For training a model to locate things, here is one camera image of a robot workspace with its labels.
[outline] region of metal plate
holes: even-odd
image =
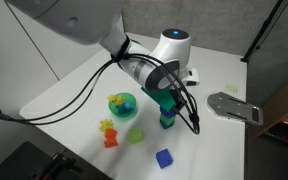
[[[238,119],[255,126],[263,124],[261,108],[223,92],[210,95],[207,98],[207,103],[213,112],[219,116]]]

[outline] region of yellow toy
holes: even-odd
[[[123,96],[110,95],[107,97],[107,99],[109,102],[114,103],[116,106],[122,105],[124,103]]]
[[[104,121],[101,121],[101,126],[99,128],[102,132],[106,132],[107,130],[109,129],[114,129],[113,128],[113,122],[112,120],[108,120],[108,119],[105,119]]]

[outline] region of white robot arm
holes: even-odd
[[[116,28],[121,0],[6,0],[25,14],[79,44],[99,43],[117,56],[127,36]],[[186,85],[196,85],[195,69],[188,69],[190,37],[178,29],[168,29],[153,52],[131,41],[123,53],[150,55],[164,62]],[[119,67],[148,91],[165,89],[170,82],[155,66],[131,58]]]

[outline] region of white table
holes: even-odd
[[[135,34],[129,36],[150,50],[158,43],[158,39],[154,38]],[[99,52],[25,105],[20,114],[32,118],[59,109],[109,59],[108,52]],[[91,98],[80,111],[64,121],[39,128],[113,179],[243,179],[245,124],[216,117],[206,105],[208,95],[225,92],[227,85],[238,88],[231,95],[245,100],[247,67],[239,59],[240,56],[192,47],[189,65],[197,68],[201,82],[198,87],[189,88],[198,101],[201,127],[198,136],[179,117],[172,128],[163,130],[159,123],[159,106],[117,65],[112,65],[103,73]],[[129,92],[137,99],[137,114],[128,121],[119,120],[108,109],[106,97],[119,92]],[[103,119],[113,119],[119,146],[104,148],[105,137],[99,131],[100,120]],[[134,145],[127,141],[127,131],[132,127],[141,128],[145,136],[142,142]],[[165,148],[170,151],[174,162],[160,169],[155,154]]]

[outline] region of white wall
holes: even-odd
[[[70,42],[24,14],[16,13],[60,78],[100,50],[98,45],[85,47]],[[0,0],[0,108],[19,117],[23,105],[57,81],[4,1]],[[0,121],[0,163],[25,141],[33,142],[49,154],[63,149],[35,127]]]

